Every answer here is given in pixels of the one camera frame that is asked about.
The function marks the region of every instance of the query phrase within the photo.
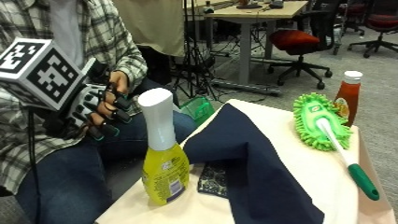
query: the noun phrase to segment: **plaid shirt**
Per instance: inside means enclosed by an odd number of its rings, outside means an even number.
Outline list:
[[[123,20],[111,0],[78,0],[78,20],[83,32],[86,63],[96,57],[115,70],[127,73],[130,89],[142,83],[147,65],[124,28]],[[16,36],[52,39],[50,4],[47,0],[3,0],[0,2],[0,53]],[[131,114],[140,112],[134,104]],[[0,89],[0,185],[12,193],[30,170],[27,111],[19,100]],[[42,120],[35,120],[36,160],[52,151],[79,143],[80,139],[64,140],[46,135]]]

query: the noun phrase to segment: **jeans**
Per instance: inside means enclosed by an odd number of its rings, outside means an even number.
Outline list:
[[[180,143],[197,125],[189,116],[173,113]],[[38,163],[42,224],[92,224],[111,206],[104,162],[143,157],[148,148],[143,113],[134,116],[128,124],[115,126],[122,130],[119,136],[107,136],[100,142],[86,137],[78,145],[55,151]],[[32,171],[15,197],[34,223],[36,189]]]

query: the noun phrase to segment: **red chair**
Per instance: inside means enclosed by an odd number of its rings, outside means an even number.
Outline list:
[[[360,28],[360,24],[362,23],[366,14],[366,3],[364,1],[353,3],[352,0],[349,0],[348,4],[343,4],[339,7],[339,14],[345,18],[344,33],[347,33],[351,28],[355,32],[360,31],[360,35],[364,35],[365,30]]]
[[[299,30],[279,30],[271,35],[271,41],[280,50],[285,50],[291,55],[299,55],[297,62],[271,64],[269,73],[273,73],[275,67],[291,66],[291,68],[279,76],[279,86],[284,85],[285,76],[296,71],[296,76],[300,77],[301,70],[304,70],[319,79],[317,88],[320,90],[325,89],[323,77],[313,71],[313,69],[327,70],[325,77],[332,77],[332,70],[329,67],[305,63],[304,55],[333,48],[333,26],[341,2],[343,0],[316,0],[312,10],[303,12],[295,17]],[[312,34],[304,32],[304,19],[308,18],[311,18]]]
[[[384,41],[385,33],[398,31],[398,0],[372,0],[365,17],[365,25],[381,34],[377,40],[352,43],[349,50],[352,50],[355,45],[365,45],[368,48],[364,53],[365,58],[370,57],[370,51],[374,50],[377,52],[380,47],[398,52],[398,44]]]

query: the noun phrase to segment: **green handle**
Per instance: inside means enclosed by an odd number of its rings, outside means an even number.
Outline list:
[[[378,190],[374,187],[372,180],[366,175],[365,171],[362,170],[361,166],[359,164],[352,164],[349,166],[349,172],[353,180],[357,183],[357,186],[360,187],[360,189],[364,190],[369,198],[374,201],[380,200],[381,196],[378,194]]]

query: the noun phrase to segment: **tripod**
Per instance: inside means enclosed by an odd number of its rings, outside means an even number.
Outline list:
[[[185,95],[189,98],[193,98],[197,94],[205,94],[205,93],[212,93],[213,98],[216,99],[216,95],[211,86],[211,83],[207,78],[213,78],[213,74],[209,70],[208,65],[205,64],[203,60],[203,56],[200,53],[200,47],[199,47],[199,41],[197,41],[197,25],[196,25],[196,6],[195,6],[195,0],[191,0],[191,10],[192,10],[192,22],[193,22],[193,37],[192,37],[192,42],[193,42],[193,47],[191,46],[191,37],[188,34],[188,0],[184,0],[184,42],[185,42],[185,57],[184,57],[184,62],[183,62],[183,67],[180,70],[179,77],[175,82],[175,90],[177,87],[183,90]],[[180,78],[183,77],[183,72],[187,71],[187,81],[188,81],[188,90],[181,87],[180,85]]]

